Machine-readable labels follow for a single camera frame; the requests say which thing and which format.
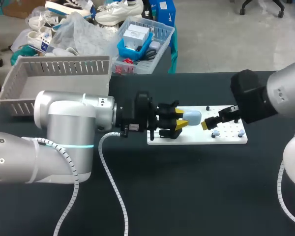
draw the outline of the gray plastic basket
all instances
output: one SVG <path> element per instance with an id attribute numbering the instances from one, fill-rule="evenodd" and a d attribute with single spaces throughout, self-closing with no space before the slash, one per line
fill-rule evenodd
<path id="1" fill-rule="evenodd" d="M 109 56 L 19 58 L 5 78 L 0 102 L 13 116 L 31 116 L 40 91 L 107 96 L 110 77 Z"/>

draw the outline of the white box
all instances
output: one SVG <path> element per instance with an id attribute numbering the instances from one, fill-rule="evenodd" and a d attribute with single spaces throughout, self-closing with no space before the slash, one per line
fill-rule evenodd
<path id="1" fill-rule="evenodd" d="M 142 27 L 142 26 L 136 26 L 136 25 L 129 25 L 128 30 L 134 31 L 134 32 L 139 32 L 139 33 L 144 33 L 145 34 L 145 40 L 148 39 L 149 36 L 149 28 L 147 27 Z"/>
<path id="2" fill-rule="evenodd" d="M 143 46 L 145 42 L 144 33 L 126 30 L 123 34 L 123 45 L 136 50 L 139 46 Z"/>

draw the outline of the cable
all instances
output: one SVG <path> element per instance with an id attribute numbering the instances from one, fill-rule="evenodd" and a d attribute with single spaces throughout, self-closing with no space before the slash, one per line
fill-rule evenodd
<path id="1" fill-rule="evenodd" d="M 295 216 L 293 216 L 290 211 L 286 208 L 285 203 L 283 201 L 283 195 L 282 195 L 282 178 L 283 178 L 283 172 L 284 172 L 284 163 L 281 163 L 279 175 L 277 177 L 277 197 L 279 198 L 279 203 L 281 205 L 281 208 L 284 210 L 285 214 L 295 222 Z"/>
<path id="2" fill-rule="evenodd" d="M 106 174 L 109 178 L 109 181 L 110 183 L 112 184 L 113 186 L 113 189 L 117 195 L 117 198 L 119 200 L 119 203 L 120 203 L 120 206 L 121 206 L 121 209 L 122 209 L 122 212 L 123 212 L 123 218 L 124 218 L 124 236 L 128 236 L 128 232 L 129 232 L 129 222 L 128 222 L 128 214 L 127 214 L 127 210 L 126 210 L 126 207 L 123 203 L 123 200 L 122 200 L 122 197 L 118 191 L 118 188 L 114 182 L 114 179 L 112 177 L 112 175 L 110 174 L 110 171 L 106 165 L 106 162 L 105 162 L 105 159 L 104 159 L 104 155 L 103 155 L 103 149 L 102 149 L 102 146 L 103 146 L 103 142 L 106 138 L 110 137 L 110 136 L 116 136 L 116 137 L 120 137 L 120 133 L 119 132 L 110 132 L 110 133 L 107 133 L 105 134 L 99 141 L 99 144 L 98 144 L 98 152 L 99 152 L 99 156 L 100 156 L 100 159 L 102 161 L 102 164 L 103 164 L 103 167 L 106 171 Z"/>
<path id="3" fill-rule="evenodd" d="M 77 173 L 77 170 L 75 168 L 74 163 L 72 162 L 72 159 L 70 158 L 70 156 L 68 155 L 68 153 L 65 151 L 65 149 L 63 147 L 61 147 L 60 145 L 54 143 L 53 141 L 50 141 L 48 139 L 43 139 L 43 138 L 35 138 L 39 143 L 44 143 L 44 144 L 48 144 L 50 146 L 52 146 L 54 149 L 56 149 L 64 158 L 65 160 L 68 162 L 71 170 L 72 170 L 72 174 L 73 174 L 73 178 L 74 178 L 74 190 L 73 190 L 73 194 L 71 197 L 71 200 L 68 204 L 68 206 L 66 207 L 66 209 L 64 210 L 64 212 L 62 213 L 55 231 L 54 231 L 54 236 L 58 236 L 61 224 L 63 223 L 65 217 L 67 216 L 67 214 L 69 213 L 69 211 L 71 210 L 77 196 L 78 196 L 78 192 L 79 192 L 79 175 Z"/>

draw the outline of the black tablecloth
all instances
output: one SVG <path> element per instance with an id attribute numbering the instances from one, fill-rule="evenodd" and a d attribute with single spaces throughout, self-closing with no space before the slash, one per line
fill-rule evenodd
<path id="1" fill-rule="evenodd" d="M 258 72 L 267 78 L 271 72 Z M 182 106 L 234 104 L 233 73 L 112 77 L 117 102 L 148 90 L 155 102 Z M 271 117 L 245 126 L 245 145 L 148 146 L 145 134 L 111 137 L 104 156 L 129 216 L 130 236 L 295 236 L 281 210 L 276 180 L 295 118 Z M 31 118 L 12 118 L 0 107 L 0 131 L 45 136 Z M 72 185 L 0 185 L 0 236 L 51 236 Z M 295 214 L 295 185 L 284 175 L 283 196 Z M 94 152 L 90 179 L 62 225 L 60 236 L 121 236 L 123 216 Z"/>

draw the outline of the white plastic board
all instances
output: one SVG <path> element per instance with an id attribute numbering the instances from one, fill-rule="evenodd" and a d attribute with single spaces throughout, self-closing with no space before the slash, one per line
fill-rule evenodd
<path id="1" fill-rule="evenodd" d="M 200 111 L 202 114 L 201 122 L 208 117 L 218 116 L 218 112 L 229 106 L 210 106 L 210 110 L 206 110 L 206 106 L 198 107 L 178 107 L 186 111 Z M 234 121 L 227 123 L 220 123 L 212 130 L 203 130 L 201 124 L 197 126 L 187 126 L 182 129 L 182 133 L 175 140 L 165 139 L 159 136 L 159 129 L 154 132 L 154 141 L 150 140 L 149 131 L 147 132 L 147 144 L 149 145 L 206 145 L 206 144 L 245 144 L 248 141 L 246 131 L 240 138 L 238 133 L 244 130 L 241 120 L 238 123 Z M 218 130 L 220 136 L 212 138 L 212 132 Z"/>

